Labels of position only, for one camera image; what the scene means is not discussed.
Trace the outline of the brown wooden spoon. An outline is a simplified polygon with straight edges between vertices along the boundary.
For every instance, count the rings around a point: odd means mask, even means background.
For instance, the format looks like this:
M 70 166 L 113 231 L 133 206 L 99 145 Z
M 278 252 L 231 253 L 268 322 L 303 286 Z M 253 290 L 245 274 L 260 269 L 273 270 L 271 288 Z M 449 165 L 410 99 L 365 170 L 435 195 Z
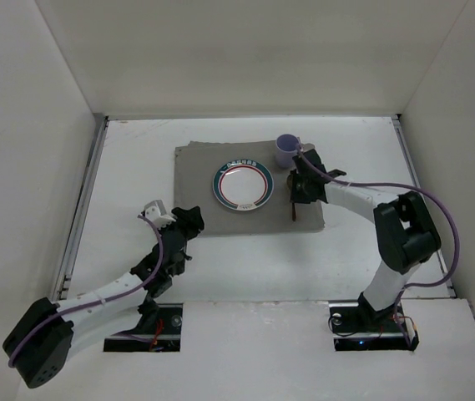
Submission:
M 298 173 L 296 170 L 292 170 L 287 176 L 286 185 L 290 191 L 290 203 L 291 203 L 291 219 L 293 222 L 297 220 L 296 214 L 296 200 L 298 199 L 300 191 L 300 182 L 298 178 Z

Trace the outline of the lavender cup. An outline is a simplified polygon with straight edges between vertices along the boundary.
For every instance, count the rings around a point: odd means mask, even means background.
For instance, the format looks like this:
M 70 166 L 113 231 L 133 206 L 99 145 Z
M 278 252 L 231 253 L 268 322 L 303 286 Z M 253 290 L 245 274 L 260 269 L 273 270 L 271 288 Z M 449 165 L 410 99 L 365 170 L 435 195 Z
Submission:
M 293 166 L 293 158 L 297 155 L 300 139 L 291 134 L 280 135 L 275 140 L 275 162 L 282 169 Z

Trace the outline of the grey cloth placemat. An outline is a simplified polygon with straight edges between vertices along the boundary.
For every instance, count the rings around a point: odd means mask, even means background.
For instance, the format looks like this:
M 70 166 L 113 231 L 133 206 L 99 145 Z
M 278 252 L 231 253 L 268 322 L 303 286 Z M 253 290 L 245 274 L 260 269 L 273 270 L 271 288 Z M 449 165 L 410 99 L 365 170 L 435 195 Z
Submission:
M 319 232 L 319 203 L 293 206 L 275 162 L 273 140 L 245 143 L 191 141 L 174 150 L 174 205 L 198 206 L 204 236 Z

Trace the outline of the green rimmed white plate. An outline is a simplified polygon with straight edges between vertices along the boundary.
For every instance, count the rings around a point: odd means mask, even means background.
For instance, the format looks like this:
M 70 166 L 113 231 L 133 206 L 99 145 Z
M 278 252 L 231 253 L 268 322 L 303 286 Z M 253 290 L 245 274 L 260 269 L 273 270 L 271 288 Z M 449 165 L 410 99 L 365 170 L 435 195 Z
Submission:
M 259 161 L 230 160 L 215 173 L 215 199 L 232 211 L 253 211 L 264 206 L 274 192 L 274 177 Z

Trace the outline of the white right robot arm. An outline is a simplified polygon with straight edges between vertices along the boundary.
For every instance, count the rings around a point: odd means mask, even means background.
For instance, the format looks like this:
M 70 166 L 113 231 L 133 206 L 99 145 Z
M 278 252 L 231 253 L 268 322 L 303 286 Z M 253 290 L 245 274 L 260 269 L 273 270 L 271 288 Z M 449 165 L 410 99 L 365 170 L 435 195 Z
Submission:
M 398 295 L 413 272 L 441 248 L 441 237 L 419 193 L 403 194 L 344 181 L 327 171 L 315 150 L 298 150 L 288 176 L 293 205 L 323 202 L 350 211 L 375 227 L 381 262 L 357 305 L 339 317 L 349 332 L 366 331 L 393 314 Z

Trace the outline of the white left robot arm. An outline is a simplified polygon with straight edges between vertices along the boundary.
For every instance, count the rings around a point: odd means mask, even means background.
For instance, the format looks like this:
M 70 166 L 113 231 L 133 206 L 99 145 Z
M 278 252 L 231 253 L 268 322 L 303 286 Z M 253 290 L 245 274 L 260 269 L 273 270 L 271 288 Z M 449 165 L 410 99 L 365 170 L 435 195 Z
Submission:
M 157 298 L 184 273 L 187 245 L 205 222 L 199 206 L 167 213 L 160 200 L 149 203 L 139 219 L 154 231 L 156 243 L 136 266 L 91 292 L 56 302 L 38 299 L 4 340 L 8 366 L 28 388 L 43 386 L 93 343 L 154 322 Z

